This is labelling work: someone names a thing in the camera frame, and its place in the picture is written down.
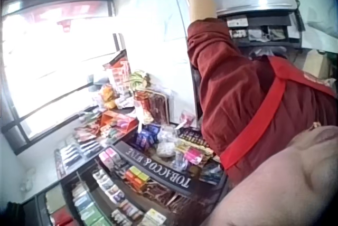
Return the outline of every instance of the red shirt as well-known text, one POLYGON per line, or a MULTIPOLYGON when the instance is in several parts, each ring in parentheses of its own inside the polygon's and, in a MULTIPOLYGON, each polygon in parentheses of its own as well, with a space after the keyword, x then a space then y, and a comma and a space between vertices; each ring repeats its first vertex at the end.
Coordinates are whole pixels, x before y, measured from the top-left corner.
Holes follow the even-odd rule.
MULTIPOLYGON (((243 57, 221 20, 196 21, 190 25, 188 35, 189 58, 202 77, 202 134, 220 155, 251 121, 275 74, 267 59, 250 61, 243 57)), ((316 121, 322 125, 337 125, 335 99, 311 87, 287 81, 274 119, 253 149, 228 169, 230 179, 235 184, 242 181, 316 121)))

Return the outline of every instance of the black display case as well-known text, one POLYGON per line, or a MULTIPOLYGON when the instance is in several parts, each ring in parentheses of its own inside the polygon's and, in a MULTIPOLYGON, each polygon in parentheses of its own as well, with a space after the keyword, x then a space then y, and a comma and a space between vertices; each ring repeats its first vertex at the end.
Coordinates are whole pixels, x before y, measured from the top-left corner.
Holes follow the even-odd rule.
MULTIPOLYGON (((209 211, 217 204, 220 198, 220 194, 224 192, 227 176, 223 175, 218 185, 211 185, 203 183, 195 178, 190 178, 174 169, 158 162, 149 156, 138 151, 132 147, 131 144, 136 137, 136 131, 131 132, 121 140, 113 143, 109 148, 113 149, 121 159, 127 162, 129 165, 136 166, 140 171, 147 174, 151 180, 157 182, 159 185, 170 189, 174 193, 174 197, 180 195, 190 199, 196 197, 198 190, 209 190, 214 192, 214 195, 208 197, 205 202, 209 211)), ((147 211, 154 209, 162 216, 166 217, 166 221, 163 225, 170 225, 175 220, 175 213, 166 206, 155 200, 149 199, 145 195, 142 195, 135 191, 133 187, 121 178, 118 171, 108 169, 107 166, 101 161, 100 153, 104 152, 107 148, 102 149, 96 155, 91 158, 84 159, 76 164, 76 168, 72 168, 72 171, 68 172, 65 176, 60 178, 56 183, 44 189, 42 192, 35 195, 29 201, 23 205, 26 214, 25 225, 53 225, 52 220, 61 220, 65 213, 68 213, 72 217, 72 221, 61 225, 115 225, 112 221, 111 215, 113 211, 119 211, 121 214, 125 214, 121 209, 120 203, 115 204, 112 199, 107 195, 107 192, 99 184, 98 180, 94 178, 94 173, 101 171, 104 173, 108 182, 113 182, 114 188, 119 189, 123 193, 123 199, 127 200, 132 206, 134 206, 142 216, 139 216, 136 220, 133 220, 128 215, 125 217, 132 222, 130 225, 138 225, 147 211), (83 199, 87 199, 87 203, 79 203, 79 197, 75 195, 77 188, 83 187, 85 193, 79 191, 82 194, 83 199), (55 195, 55 189, 59 189, 62 197, 55 195), (51 193, 54 193, 55 199, 63 199, 63 206, 56 206, 51 208, 50 199, 51 193), (94 209, 92 213, 97 213, 99 222, 90 223, 90 218, 86 218, 83 208, 81 206, 91 206, 94 209), (56 215, 56 219, 51 219, 58 211, 61 215, 56 215)))

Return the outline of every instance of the red apron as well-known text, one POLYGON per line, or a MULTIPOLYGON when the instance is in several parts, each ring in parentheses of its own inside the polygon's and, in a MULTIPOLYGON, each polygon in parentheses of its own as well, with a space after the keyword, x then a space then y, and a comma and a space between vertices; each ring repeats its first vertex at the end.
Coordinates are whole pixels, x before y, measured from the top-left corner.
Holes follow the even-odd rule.
POLYGON ((314 76, 294 67, 288 60, 272 56, 269 57, 269 61, 275 72, 274 82, 250 123, 221 154, 221 163, 227 170, 238 163, 258 143, 269 127, 283 98, 287 80, 310 86, 336 98, 331 88, 321 84, 314 76))

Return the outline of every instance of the pink package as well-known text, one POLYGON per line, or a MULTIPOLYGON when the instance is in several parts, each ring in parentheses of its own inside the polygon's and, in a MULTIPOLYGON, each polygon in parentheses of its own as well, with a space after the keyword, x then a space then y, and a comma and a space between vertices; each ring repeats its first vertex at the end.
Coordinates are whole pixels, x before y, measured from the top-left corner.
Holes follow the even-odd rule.
POLYGON ((121 161, 121 157, 119 156, 119 154, 116 153, 115 150, 113 150, 112 148, 107 148, 106 149, 106 153, 109 155, 109 157, 115 162, 118 163, 121 161))
POLYGON ((108 156, 108 154, 106 152, 102 152, 99 155, 101 161, 103 162, 103 164, 109 169, 112 170, 114 169, 114 162, 113 160, 108 156))
POLYGON ((203 153, 196 148, 189 148, 184 154, 184 158, 194 165, 199 165, 203 159, 203 153))

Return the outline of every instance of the person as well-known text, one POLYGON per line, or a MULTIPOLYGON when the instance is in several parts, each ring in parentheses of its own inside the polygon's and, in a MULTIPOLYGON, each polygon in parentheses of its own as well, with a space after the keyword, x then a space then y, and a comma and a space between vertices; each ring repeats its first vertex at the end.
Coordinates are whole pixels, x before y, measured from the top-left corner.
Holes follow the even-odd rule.
POLYGON ((203 226, 337 225, 338 127, 297 135, 219 203, 203 226))
POLYGON ((214 0, 189 2, 188 55, 201 74, 202 134, 234 186, 314 122, 337 126, 331 88, 286 59, 243 57, 214 0))

